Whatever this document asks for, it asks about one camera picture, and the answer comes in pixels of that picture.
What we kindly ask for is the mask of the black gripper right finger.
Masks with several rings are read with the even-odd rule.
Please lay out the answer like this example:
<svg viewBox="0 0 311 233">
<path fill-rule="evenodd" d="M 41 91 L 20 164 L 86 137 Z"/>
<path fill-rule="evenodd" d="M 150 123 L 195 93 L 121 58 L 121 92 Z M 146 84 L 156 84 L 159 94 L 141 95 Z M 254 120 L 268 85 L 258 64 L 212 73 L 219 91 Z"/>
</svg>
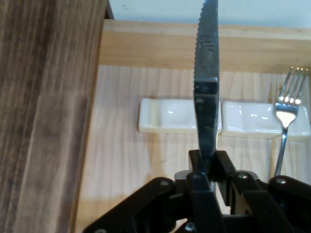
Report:
<svg viewBox="0 0 311 233">
<path fill-rule="evenodd" d="M 288 176 L 268 183 L 249 171 L 236 170 L 225 151 L 217 151 L 211 178 L 232 215 L 249 215 L 263 233 L 309 233 L 311 186 Z"/>
</svg>

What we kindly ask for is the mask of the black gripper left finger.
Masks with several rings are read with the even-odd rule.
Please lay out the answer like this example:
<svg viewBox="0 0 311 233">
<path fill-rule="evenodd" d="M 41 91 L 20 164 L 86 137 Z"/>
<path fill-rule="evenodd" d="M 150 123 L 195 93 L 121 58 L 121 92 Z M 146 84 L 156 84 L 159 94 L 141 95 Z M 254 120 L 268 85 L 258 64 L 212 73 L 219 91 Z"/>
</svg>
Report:
<svg viewBox="0 0 311 233">
<path fill-rule="evenodd" d="M 195 233 L 224 233 L 226 226 L 208 176 L 216 153 L 189 151 L 192 170 L 175 181 L 154 178 L 84 229 L 86 233 L 169 233 L 186 218 Z"/>
</svg>

